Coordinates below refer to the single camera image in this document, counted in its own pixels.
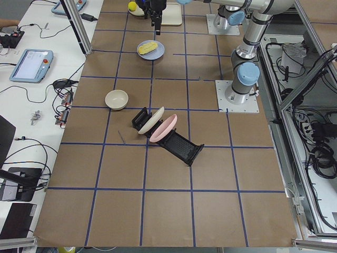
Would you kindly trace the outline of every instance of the metal plate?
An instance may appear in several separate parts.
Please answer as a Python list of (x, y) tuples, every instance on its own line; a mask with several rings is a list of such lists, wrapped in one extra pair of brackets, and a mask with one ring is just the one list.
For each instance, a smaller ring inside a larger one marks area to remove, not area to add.
[(234, 26), (229, 26), (228, 29), (223, 30), (223, 29), (218, 29), (217, 27), (214, 26), (214, 20), (217, 14), (207, 14), (206, 19), (207, 19), (207, 28), (209, 29), (209, 34), (214, 34), (214, 35), (230, 35), (230, 36), (239, 36), (240, 31), (239, 27), (237, 25)]
[(256, 96), (250, 96), (248, 100), (242, 105), (236, 105), (230, 103), (225, 98), (225, 91), (228, 86), (232, 85), (230, 80), (216, 80), (216, 96), (217, 104), (219, 107), (219, 112), (230, 112), (230, 113), (259, 113), (259, 106), (257, 105)]

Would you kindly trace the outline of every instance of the yellow ball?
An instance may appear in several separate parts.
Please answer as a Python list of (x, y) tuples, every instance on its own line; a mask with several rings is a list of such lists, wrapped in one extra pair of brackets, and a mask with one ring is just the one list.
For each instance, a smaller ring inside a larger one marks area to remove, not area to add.
[(134, 12), (137, 8), (137, 4), (135, 2), (129, 2), (127, 8), (129, 9), (130, 12)]

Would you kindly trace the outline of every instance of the tablet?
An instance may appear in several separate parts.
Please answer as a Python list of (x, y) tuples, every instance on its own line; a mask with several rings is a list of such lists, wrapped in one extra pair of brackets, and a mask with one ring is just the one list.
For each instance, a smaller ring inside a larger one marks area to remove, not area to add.
[[(83, 6), (86, 4), (86, 0), (74, 0), (76, 8), (78, 11), (80, 11)], [(66, 15), (63, 6), (61, 2), (58, 2), (53, 8), (52, 8), (52, 13), (57, 14), (57, 15)]]
[(26, 49), (16, 64), (9, 80), (39, 83), (46, 75), (53, 60), (53, 51)]

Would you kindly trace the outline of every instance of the beige bowl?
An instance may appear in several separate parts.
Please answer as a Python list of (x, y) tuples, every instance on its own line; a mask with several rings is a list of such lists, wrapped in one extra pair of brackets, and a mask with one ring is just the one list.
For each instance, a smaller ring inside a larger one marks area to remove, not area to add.
[(128, 95), (125, 91), (114, 90), (109, 92), (105, 97), (105, 103), (112, 110), (121, 110), (123, 109), (128, 102)]

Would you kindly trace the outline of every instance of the white desk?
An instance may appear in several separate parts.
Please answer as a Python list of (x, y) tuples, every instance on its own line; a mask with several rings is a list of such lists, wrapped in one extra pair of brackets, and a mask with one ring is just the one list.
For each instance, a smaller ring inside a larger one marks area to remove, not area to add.
[[(80, 13), (88, 13), (98, 18), (103, 0), (88, 0)], [(51, 12), (53, 5), (43, 2), (33, 3), (20, 22), (20, 26), (29, 25), (31, 23), (38, 24), (43, 29), (42, 37), (54, 35), (59, 30), (69, 26), (69, 21), (66, 16), (55, 15)], [(94, 34), (97, 22), (83, 21), (89, 39), (91, 40)], [(17, 85), (28, 89), (29, 99), (33, 101), (42, 101), (45, 98), (45, 88), (57, 79), (69, 78), (78, 67), (85, 62), (85, 56), (82, 54), (80, 46), (76, 40), (75, 34), (71, 27), (60, 32), (52, 38), (41, 39), (39, 37), (40, 29), (37, 26), (25, 26), (22, 28), (25, 34), (18, 44), (18, 47), (11, 49), (7, 55), (0, 56), (1, 63), (17, 63), (23, 51), (27, 48), (52, 50), (54, 59), (51, 68), (47, 72), (45, 79), (41, 83), (14, 83), (8, 78), (14, 69), (13, 66), (0, 67), (0, 90), (9, 86)], [(72, 80), (79, 80), (82, 69), (80, 69)], [(44, 103), (31, 103), (26, 98), (26, 92), (23, 89), (11, 88), (3, 93), (0, 93), (0, 114), (16, 126), (16, 137), (26, 136), (41, 141), (41, 143), (50, 145), (58, 150), (63, 135), (63, 129), (55, 125), (54, 111), (52, 102), (56, 94), (52, 87), (47, 90), (47, 99)], [(55, 105), (59, 105), (61, 99), (57, 98)], [(41, 118), (31, 125), (30, 118), (35, 111), (40, 110)], [(9, 154), (26, 147), (31, 144), (37, 144), (33, 141), (13, 141)], [(56, 154), (54, 151), (47, 148), (48, 163), (52, 169)], [(42, 147), (35, 146), (26, 149), (6, 162), (16, 161), (45, 161), (45, 153)], [(8, 170), (10, 167), (39, 167), (33, 163), (27, 164), (10, 164), (3, 165), (3, 169)], [(37, 205), (37, 209), (31, 224), (31, 230), (34, 231), (37, 224), (38, 216), (42, 207), (45, 193), (43, 190), (37, 191), (31, 203)], [(7, 214), (11, 207), (11, 202), (0, 201), (0, 229), (2, 229), (6, 220)]]

